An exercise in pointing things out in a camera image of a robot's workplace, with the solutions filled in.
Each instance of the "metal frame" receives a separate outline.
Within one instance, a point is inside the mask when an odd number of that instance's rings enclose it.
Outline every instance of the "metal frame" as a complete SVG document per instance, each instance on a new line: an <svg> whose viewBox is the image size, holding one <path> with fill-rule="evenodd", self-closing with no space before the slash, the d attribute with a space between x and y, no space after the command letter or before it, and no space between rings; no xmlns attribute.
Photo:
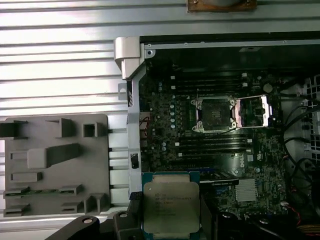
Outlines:
<svg viewBox="0 0 320 240"><path fill-rule="evenodd" d="M252 52L252 47L320 45L320 39L306 40L270 40L270 41L229 41L229 42L185 42L169 44L143 44L139 37L119 37L114 41L114 60L121 69L122 78L130 81L128 88L128 155L129 155L129 193L142 190L141 149L140 149L140 107L139 81L146 74L145 59L153 58L161 49L192 49L192 48L230 48L243 47L240 51ZM137 156L138 167L133 168L133 156Z"/></svg>

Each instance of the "heatsink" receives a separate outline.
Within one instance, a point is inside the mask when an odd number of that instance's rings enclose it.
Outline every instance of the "heatsink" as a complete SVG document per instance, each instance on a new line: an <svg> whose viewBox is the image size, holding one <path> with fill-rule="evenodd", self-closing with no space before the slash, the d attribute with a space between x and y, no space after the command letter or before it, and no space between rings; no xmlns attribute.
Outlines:
<svg viewBox="0 0 320 240"><path fill-rule="evenodd" d="M258 200L258 190L255 179L240 179L235 186L235 199L238 202L252 202Z"/></svg>

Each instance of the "cpu socket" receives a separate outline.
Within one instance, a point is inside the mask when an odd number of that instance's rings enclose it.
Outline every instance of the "cpu socket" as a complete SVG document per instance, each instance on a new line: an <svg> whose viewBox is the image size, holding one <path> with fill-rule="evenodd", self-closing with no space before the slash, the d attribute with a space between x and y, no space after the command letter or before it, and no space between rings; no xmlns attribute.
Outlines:
<svg viewBox="0 0 320 240"><path fill-rule="evenodd" d="M197 133L223 133L241 128L266 128L272 116L272 106L266 95L235 98L232 96L198 97L195 106Z"/></svg>
<svg viewBox="0 0 320 240"><path fill-rule="evenodd" d="M198 97L191 100L195 106L196 125L192 130L197 133L219 133L235 129L232 109L235 99L230 96Z"/></svg>

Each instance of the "copper component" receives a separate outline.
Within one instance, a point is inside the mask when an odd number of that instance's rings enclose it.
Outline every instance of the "copper component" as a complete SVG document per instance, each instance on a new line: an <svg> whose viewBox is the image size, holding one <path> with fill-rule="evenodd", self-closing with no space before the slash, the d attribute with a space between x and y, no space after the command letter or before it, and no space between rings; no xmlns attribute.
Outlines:
<svg viewBox="0 0 320 240"><path fill-rule="evenodd" d="M204 12L244 12L251 11L257 8L257 0L243 0L240 3L232 6L214 6L205 4L204 0L188 0L189 13L204 13Z"/></svg>

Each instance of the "motherboard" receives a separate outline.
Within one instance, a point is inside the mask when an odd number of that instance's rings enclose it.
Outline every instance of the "motherboard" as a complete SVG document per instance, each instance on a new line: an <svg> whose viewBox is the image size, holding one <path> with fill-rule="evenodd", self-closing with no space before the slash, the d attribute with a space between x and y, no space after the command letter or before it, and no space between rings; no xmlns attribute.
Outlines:
<svg viewBox="0 0 320 240"><path fill-rule="evenodd" d="M284 213L278 81L268 72L140 80L142 171L200 172L201 194L239 218Z"/></svg>

